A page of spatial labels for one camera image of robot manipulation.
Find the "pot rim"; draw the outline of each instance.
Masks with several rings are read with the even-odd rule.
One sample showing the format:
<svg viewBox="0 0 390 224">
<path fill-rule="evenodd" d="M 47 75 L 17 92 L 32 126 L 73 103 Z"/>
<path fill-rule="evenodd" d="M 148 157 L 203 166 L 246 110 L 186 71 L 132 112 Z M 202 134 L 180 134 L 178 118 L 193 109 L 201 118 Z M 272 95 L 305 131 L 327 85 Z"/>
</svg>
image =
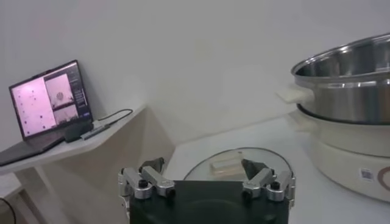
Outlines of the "pot rim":
<svg viewBox="0 0 390 224">
<path fill-rule="evenodd" d="M 345 81 L 345 80 L 353 81 L 355 79 L 357 79 L 359 81 L 361 81 L 362 79 L 365 79 L 365 80 L 376 80 L 376 79 L 383 79 L 383 78 L 390 79 L 390 68 L 387 68 L 384 71 L 368 72 L 368 73 L 357 74 L 357 75 L 340 75 L 337 77 L 309 77 L 309 76 L 302 76 L 302 75 L 296 74 L 296 72 L 298 70 L 302 69 L 304 66 L 313 64 L 316 61 L 321 61 L 324 58 L 331 56 L 335 53 L 342 52 L 342 51 L 345 51 L 346 49 L 350 49 L 353 47 L 362 46 L 362 45 L 365 45 L 368 43 L 383 41 L 385 39 L 388 39 L 387 41 L 390 41 L 390 32 L 382 34 L 382 35 L 364 38 L 364 39 L 357 40 L 357 41 L 354 41 L 354 42 L 351 42 L 348 44 L 334 47 L 334 48 L 329 49 L 327 51 L 323 51 L 319 54 L 316 54 L 316 55 L 296 64 L 294 67 L 292 67 L 291 74 L 297 79 L 301 79 L 301 80 L 308 81 L 308 82 L 337 82 L 337 81 Z"/>
</svg>

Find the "laptop screen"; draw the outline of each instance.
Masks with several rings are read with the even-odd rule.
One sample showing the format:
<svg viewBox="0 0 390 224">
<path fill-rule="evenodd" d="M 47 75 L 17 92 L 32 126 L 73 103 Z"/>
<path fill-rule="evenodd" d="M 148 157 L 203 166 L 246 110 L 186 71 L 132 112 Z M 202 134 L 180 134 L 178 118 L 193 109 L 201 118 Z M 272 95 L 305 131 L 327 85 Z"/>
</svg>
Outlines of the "laptop screen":
<svg viewBox="0 0 390 224">
<path fill-rule="evenodd" d="M 92 119 L 77 61 L 10 87 L 23 137 Z"/>
</svg>

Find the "laptop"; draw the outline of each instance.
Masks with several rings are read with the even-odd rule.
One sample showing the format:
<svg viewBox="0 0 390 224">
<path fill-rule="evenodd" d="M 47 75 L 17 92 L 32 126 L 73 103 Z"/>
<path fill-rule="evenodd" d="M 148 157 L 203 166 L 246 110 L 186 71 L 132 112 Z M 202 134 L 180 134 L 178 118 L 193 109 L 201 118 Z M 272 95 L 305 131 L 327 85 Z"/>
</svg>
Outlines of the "laptop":
<svg viewBox="0 0 390 224">
<path fill-rule="evenodd" d="M 64 128 L 92 122 L 77 60 L 9 87 L 23 141 L 0 152 L 0 166 L 42 154 L 64 140 Z"/>
</svg>

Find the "stainless steel pot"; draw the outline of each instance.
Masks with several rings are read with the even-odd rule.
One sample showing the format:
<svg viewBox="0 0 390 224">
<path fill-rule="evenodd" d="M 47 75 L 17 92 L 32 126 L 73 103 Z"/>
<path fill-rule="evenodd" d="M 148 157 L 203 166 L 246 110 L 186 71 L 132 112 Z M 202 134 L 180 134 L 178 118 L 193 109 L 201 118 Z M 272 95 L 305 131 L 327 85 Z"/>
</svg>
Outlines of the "stainless steel pot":
<svg viewBox="0 0 390 224">
<path fill-rule="evenodd" d="M 352 124 L 390 124 L 390 33 L 315 55 L 291 70 L 286 101 L 306 114 Z"/>
</svg>

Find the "white table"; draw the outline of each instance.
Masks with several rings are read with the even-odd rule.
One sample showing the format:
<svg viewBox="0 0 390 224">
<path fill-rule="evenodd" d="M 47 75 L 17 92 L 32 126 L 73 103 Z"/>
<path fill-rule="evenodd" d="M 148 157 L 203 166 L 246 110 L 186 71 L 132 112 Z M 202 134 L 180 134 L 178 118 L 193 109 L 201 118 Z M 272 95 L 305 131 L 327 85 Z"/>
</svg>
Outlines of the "white table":
<svg viewBox="0 0 390 224">
<path fill-rule="evenodd" d="M 133 110 L 131 115 L 86 141 L 78 140 L 71 143 L 63 142 L 41 155 L 0 167 L 0 175 L 14 172 L 19 180 L 23 184 L 26 184 L 24 187 L 26 188 L 28 196 L 42 213 L 43 217 L 40 221 L 41 223 L 70 224 L 73 222 L 68 219 L 67 215 L 63 212 L 63 206 L 59 200 L 56 189 L 53 187 L 54 182 L 47 176 L 43 166 L 54 164 L 62 159 L 98 149 L 143 111 L 145 109 L 145 104 L 141 101 L 133 101 L 128 107 Z M 36 172 L 31 172 L 30 170 L 27 170 L 28 168 L 34 168 Z"/>
<path fill-rule="evenodd" d="M 81 153 L 90 152 L 110 139 L 116 132 L 118 132 L 125 124 L 129 123 L 135 116 L 145 109 L 145 104 L 142 102 L 135 102 L 131 104 L 130 108 L 133 113 L 124 119 L 118 121 L 112 125 L 109 129 L 102 133 L 86 140 L 77 140 L 71 143 L 63 142 L 53 149 L 50 149 L 46 153 L 37 155 L 16 163 L 12 163 L 6 166 L 0 167 L 0 175 L 10 172 L 16 172 L 30 167 L 38 167 L 46 163 L 52 163 L 54 161 L 65 159 L 70 156 L 75 156 Z"/>
<path fill-rule="evenodd" d="M 26 197 L 25 192 L 23 192 L 22 184 L 13 173 L 0 176 L 0 198 L 6 199 L 29 224 L 39 224 L 37 218 L 29 208 L 31 203 L 26 203 L 26 200 L 28 202 L 30 201 Z"/>
<path fill-rule="evenodd" d="M 250 146 L 271 149 L 291 163 L 297 192 L 290 223 L 390 223 L 389 203 L 351 192 L 323 176 L 305 153 L 309 150 L 308 135 L 292 131 L 284 118 L 182 144 L 176 148 L 164 176 L 182 180 L 203 159 L 226 149 Z"/>
</svg>

